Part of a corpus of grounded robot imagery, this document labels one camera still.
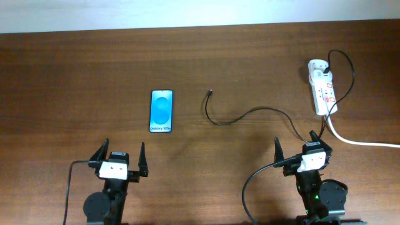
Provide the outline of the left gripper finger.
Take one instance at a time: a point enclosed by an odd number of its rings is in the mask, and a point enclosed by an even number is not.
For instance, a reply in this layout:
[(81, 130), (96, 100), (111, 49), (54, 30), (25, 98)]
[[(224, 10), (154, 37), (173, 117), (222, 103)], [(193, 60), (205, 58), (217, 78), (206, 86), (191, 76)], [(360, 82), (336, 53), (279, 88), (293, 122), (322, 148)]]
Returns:
[(106, 154), (109, 147), (109, 138), (106, 138), (101, 147), (90, 157), (90, 161), (103, 161), (106, 159)]
[(148, 177), (149, 174), (149, 169), (148, 169), (148, 164), (146, 160), (146, 154), (145, 154), (145, 143), (141, 143), (141, 151), (139, 155), (139, 161), (138, 161), (138, 167), (139, 167), (139, 175), (141, 177)]

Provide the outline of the blue screen Galaxy smartphone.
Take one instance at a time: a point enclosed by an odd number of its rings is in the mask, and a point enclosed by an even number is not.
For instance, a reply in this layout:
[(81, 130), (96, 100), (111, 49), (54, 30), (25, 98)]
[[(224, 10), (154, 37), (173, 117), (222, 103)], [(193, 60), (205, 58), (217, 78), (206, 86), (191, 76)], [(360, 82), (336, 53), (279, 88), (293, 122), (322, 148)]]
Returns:
[(173, 91), (151, 92), (150, 133), (170, 133), (173, 128)]

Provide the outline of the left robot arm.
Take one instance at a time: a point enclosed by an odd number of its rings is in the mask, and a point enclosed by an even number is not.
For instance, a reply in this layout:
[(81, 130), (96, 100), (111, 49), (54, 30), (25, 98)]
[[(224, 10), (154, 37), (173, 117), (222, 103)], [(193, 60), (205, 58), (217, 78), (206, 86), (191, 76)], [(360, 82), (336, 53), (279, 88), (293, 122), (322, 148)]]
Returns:
[(108, 152), (109, 139), (90, 157), (88, 166), (104, 181), (100, 192), (90, 194), (83, 205), (87, 224), (121, 224), (130, 183), (138, 183), (149, 175), (145, 144), (141, 144), (138, 170), (129, 169), (129, 154)]

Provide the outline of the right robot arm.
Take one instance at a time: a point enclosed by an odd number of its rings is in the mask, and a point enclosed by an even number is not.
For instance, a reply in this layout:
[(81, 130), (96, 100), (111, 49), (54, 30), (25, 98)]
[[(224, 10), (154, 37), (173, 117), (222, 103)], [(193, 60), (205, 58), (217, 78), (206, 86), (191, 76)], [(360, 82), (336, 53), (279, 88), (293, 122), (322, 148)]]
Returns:
[(279, 139), (274, 139), (274, 167), (283, 168), (283, 175), (295, 176), (306, 215), (296, 218), (297, 224), (340, 224), (345, 214), (348, 187), (337, 180), (321, 179), (320, 171), (329, 164), (333, 149), (318, 135), (310, 132), (312, 141), (302, 152), (285, 158)]

